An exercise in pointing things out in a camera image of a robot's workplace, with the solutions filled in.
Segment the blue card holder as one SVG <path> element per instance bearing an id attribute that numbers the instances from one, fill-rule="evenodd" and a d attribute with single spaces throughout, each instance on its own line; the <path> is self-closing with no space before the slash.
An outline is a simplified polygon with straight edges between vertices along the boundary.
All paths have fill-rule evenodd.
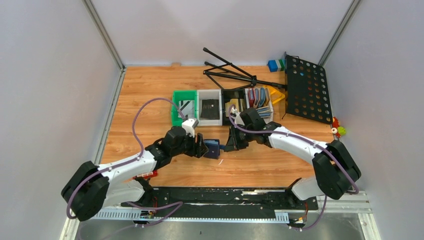
<path id="1" fill-rule="evenodd" d="M 207 147 L 207 152 L 203 155 L 207 159 L 219 159 L 221 154 L 221 144 L 219 139 L 205 139 L 204 144 Z"/>

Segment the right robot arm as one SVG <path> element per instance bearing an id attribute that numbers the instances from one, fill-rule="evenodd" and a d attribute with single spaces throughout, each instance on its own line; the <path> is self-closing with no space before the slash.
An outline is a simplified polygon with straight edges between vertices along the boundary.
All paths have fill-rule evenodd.
<path id="1" fill-rule="evenodd" d="M 227 110 L 234 135 L 242 143 L 255 141 L 269 148 L 288 152 L 313 167 L 314 175 L 295 180 L 288 190 L 298 200 L 317 196 L 340 199 L 345 193 L 358 194 L 356 181 L 361 171 L 346 146 L 339 140 L 330 143 L 313 140 L 288 130 L 281 124 L 265 121 L 252 107 L 239 112 L 234 104 Z"/>

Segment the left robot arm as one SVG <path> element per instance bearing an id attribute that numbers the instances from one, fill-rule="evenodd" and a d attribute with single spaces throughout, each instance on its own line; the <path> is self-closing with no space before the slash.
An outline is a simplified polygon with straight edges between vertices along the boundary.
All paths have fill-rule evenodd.
<path id="1" fill-rule="evenodd" d="M 193 136 L 183 127 L 173 126 L 163 138 L 143 147 L 135 155 L 100 165 L 86 161 L 61 191 L 67 203 L 67 217 L 83 222 L 102 208 L 136 202 L 147 191 L 141 184 L 140 175 L 165 167 L 175 156 L 201 158 L 208 150 L 202 134 Z"/>

